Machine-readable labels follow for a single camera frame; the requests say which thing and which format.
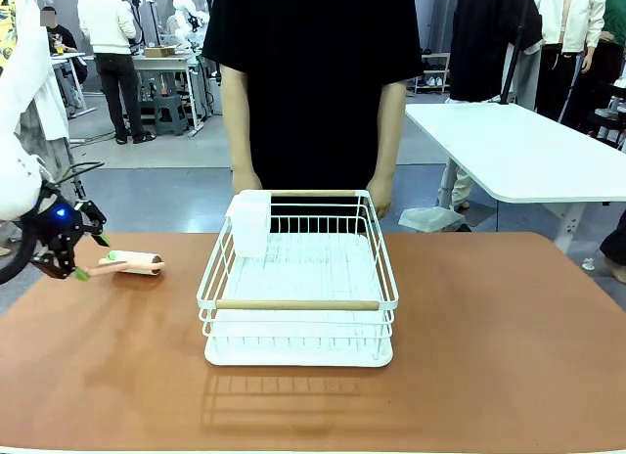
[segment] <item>dish rack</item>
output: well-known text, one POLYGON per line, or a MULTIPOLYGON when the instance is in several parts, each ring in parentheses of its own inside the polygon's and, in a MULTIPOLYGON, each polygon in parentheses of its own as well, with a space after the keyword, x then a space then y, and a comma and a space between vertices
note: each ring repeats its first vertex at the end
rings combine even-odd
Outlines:
POLYGON ((206 266, 197 295, 206 359, 218 366, 388 364, 398 292, 369 193, 271 193, 284 198, 272 208, 263 256, 237 255, 227 216, 206 266))

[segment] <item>brown box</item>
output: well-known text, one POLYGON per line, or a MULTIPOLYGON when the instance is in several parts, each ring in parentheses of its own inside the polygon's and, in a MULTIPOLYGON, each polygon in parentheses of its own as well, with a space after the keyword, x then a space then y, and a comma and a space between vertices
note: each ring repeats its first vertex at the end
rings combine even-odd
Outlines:
POLYGON ((156 46, 144 50, 144 56, 146 58, 166 58, 168 56, 174 56, 175 54, 175 46, 156 46))

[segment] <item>plastic stool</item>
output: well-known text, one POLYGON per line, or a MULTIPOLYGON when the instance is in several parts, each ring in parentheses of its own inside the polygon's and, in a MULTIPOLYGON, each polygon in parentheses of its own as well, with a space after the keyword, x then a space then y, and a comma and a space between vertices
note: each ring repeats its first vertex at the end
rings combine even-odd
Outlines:
POLYGON ((187 115, 178 95, 155 97, 155 122, 156 134, 159 136, 169 132, 181 136, 189 128, 187 115))

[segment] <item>brown table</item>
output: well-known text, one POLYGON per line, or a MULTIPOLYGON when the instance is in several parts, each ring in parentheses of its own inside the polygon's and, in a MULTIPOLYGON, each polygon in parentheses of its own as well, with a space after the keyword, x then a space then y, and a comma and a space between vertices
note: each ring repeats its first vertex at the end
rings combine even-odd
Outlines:
MULTIPOLYGON (((0 320, 0 445, 574 452, 626 447, 626 316, 531 234, 388 235, 382 369, 217 368, 196 290, 214 235, 118 234, 160 278, 41 280, 0 320)), ((83 263, 103 251, 79 248, 83 263)))

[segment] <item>white jacket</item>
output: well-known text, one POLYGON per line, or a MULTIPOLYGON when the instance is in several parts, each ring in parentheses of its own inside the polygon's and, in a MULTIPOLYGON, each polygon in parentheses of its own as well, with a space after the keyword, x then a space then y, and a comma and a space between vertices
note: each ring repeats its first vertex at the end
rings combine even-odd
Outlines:
MULTIPOLYGON (((560 41, 565 0, 535 0, 543 18, 544 41, 547 45, 560 41)), ((587 46, 596 48, 604 28, 606 0, 572 0, 567 17, 563 53, 580 53, 587 46)))
POLYGON ((78 0, 80 29, 94 53, 130 55, 128 40, 137 36, 130 5, 122 0, 78 0))
POLYGON ((67 138, 67 115, 36 0, 16 0, 18 44, 0 76, 0 130, 13 133, 34 100, 47 140, 67 138))

